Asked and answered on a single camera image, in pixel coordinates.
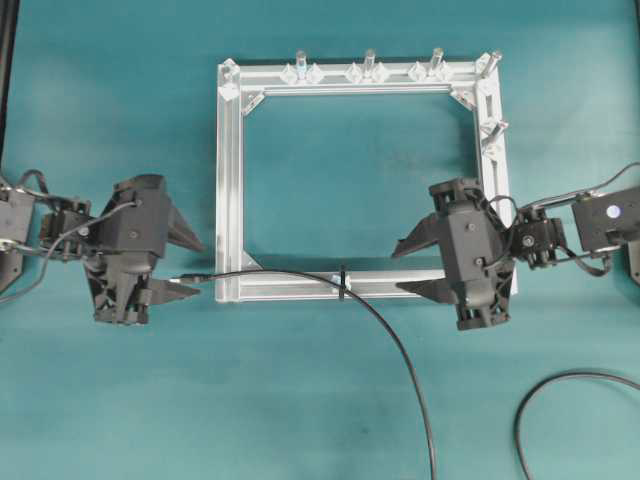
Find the teal background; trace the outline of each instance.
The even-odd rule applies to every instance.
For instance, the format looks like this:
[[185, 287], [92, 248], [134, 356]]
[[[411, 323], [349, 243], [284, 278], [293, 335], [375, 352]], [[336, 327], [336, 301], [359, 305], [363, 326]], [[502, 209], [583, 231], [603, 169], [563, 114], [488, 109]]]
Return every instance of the teal background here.
[[[218, 63], [435, 46], [454, 59], [503, 51], [521, 202], [638, 160], [632, 0], [34, 0], [20, 13], [4, 172], [40, 168], [53, 191], [96, 210], [114, 182], [164, 174], [208, 251], [171, 247], [157, 276], [209, 271]], [[386, 268], [431, 208], [425, 188], [473, 172], [470, 117], [446, 97], [297, 100], [269, 99], [247, 120], [246, 241], [273, 264]], [[603, 279], [521, 267], [512, 321], [486, 331], [457, 332], [450, 307], [374, 302], [415, 360], [440, 478], [522, 478], [510, 425], [542, 377], [599, 367], [640, 378], [640, 291], [616, 263]], [[205, 288], [154, 309], [148, 327], [113, 328], [93, 322], [80, 266], [56, 264], [1, 317], [0, 478], [427, 476], [400, 356], [351, 302], [218, 305]], [[635, 478], [639, 406], [618, 387], [552, 387], [524, 422], [536, 478]]]

